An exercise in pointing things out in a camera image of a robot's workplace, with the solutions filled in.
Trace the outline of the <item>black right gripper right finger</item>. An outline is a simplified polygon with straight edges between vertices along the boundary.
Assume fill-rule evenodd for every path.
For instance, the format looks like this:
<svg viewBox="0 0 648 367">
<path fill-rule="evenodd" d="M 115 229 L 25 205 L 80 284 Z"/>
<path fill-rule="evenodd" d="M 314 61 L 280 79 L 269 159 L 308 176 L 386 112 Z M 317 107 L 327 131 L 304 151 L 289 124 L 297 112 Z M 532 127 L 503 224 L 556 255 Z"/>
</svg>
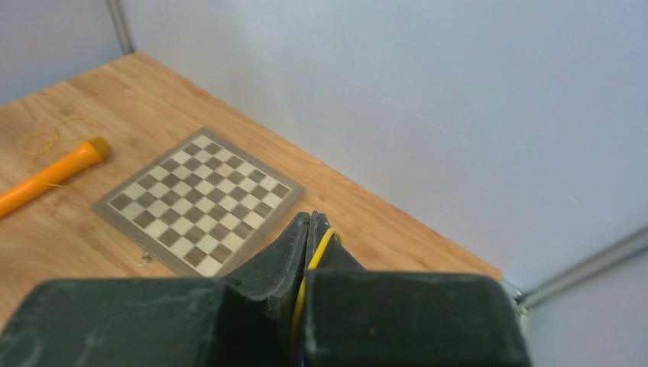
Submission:
<svg viewBox="0 0 648 367">
<path fill-rule="evenodd" d="M 304 366 L 529 366 L 514 306 L 472 273 L 372 271 L 310 216 L 301 313 Z"/>
</svg>

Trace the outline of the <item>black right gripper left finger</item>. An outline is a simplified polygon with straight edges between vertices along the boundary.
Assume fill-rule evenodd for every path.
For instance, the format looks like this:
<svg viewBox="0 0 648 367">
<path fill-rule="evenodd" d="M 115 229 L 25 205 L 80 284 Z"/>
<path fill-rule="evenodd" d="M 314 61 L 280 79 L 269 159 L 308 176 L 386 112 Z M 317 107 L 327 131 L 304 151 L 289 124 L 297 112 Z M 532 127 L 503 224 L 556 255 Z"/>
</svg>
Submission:
<svg viewBox="0 0 648 367">
<path fill-rule="evenodd" d="M 310 216 L 224 277 L 54 279 L 1 334 L 3 366 L 289 366 Z"/>
</svg>

